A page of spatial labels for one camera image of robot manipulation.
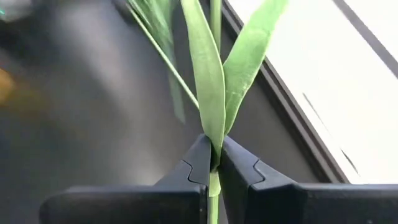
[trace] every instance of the seedling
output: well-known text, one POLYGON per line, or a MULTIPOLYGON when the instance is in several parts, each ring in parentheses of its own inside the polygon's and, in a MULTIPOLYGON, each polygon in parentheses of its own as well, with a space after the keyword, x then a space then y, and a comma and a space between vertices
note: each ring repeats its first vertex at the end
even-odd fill
MULTIPOLYGON (((128 0, 128 6, 135 20, 165 60, 171 74, 199 109, 201 125, 213 144, 216 156, 212 158, 209 197, 211 222, 215 224, 221 190, 217 167, 223 140, 231 131, 243 98, 260 69, 272 31, 288 0, 265 0, 243 27, 225 62, 220 58, 222 1, 211 0, 210 26, 199 0, 180 2, 188 27, 197 97, 175 69, 171 26, 177 0, 128 0)), ((177 91, 173 90, 179 86, 170 81, 170 87, 173 98, 180 98, 177 91)))

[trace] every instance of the green stem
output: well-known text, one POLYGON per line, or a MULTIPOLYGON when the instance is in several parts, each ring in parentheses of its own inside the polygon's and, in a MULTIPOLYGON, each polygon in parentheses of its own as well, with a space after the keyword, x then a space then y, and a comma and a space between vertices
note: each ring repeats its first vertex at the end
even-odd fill
POLYGON ((131 14, 134 16, 135 20, 138 22, 139 26, 141 27, 141 29, 144 31, 144 33, 146 34, 146 36, 148 36, 148 39, 150 40, 150 42, 154 45, 154 47, 156 48, 156 50, 158 51, 158 53, 160 54, 160 56, 163 58, 163 60, 166 62, 167 66, 169 67, 169 69, 171 70, 171 72, 173 73, 173 75, 176 77, 176 79, 178 80, 178 82, 181 84, 182 88, 185 90, 185 92, 187 92, 189 98, 191 99, 192 103, 199 109, 199 104, 197 99, 195 98, 195 95, 193 95, 193 93, 190 91, 189 87, 187 86, 187 84, 184 82, 184 80, 181 78, 180 74, 178 74, 178 71, 175 69, 174 65, 171 63, 171 61, 169 60, 169 58, 166 56, 166 54, 164 54, 163 50, 160 48, 160 46, 157 44, 156 40, 153 38, 153 36, 150 34, 150 32, 148 31, 148 29, 146 28, 146 26, 142 23, 142 21, 140 20, 139 16, 136 14, 136 12, 131 8, 130 5, 127 5, 127 7, 130 9, 131 14))
POLYGON ((221 6, 222 0, 211 0, 211 32, 217 45, 218 52, 221 48, 221 6))
POLYGON ((219 196, 210 197, 210 223, 218 223, 218 200, 219 196))

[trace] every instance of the white surface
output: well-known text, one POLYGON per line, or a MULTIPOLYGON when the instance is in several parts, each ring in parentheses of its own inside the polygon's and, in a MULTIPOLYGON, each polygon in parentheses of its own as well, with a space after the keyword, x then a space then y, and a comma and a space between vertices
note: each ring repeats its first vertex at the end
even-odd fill
MULTIPOLYGON (((229 2, 247 21, 262 0, 229 2)), ((348 1, 355 11, 360 8, 361 18, 367 16, 363 19, 367 24, 372 21, 369 8, 379 9, 383 1, 362 2, 348 1)), ((375 15, 378 20, 369 28, 377 37, 384 36, 383 44, 398 54, 394 44, 398 36, 391 35, 398 16, 375 15)), ((333 1, 290 0, 267 56, 352 183, 398 183, 398 79, 333 1), (353 161, 360 178, 340 149, 353 161)))

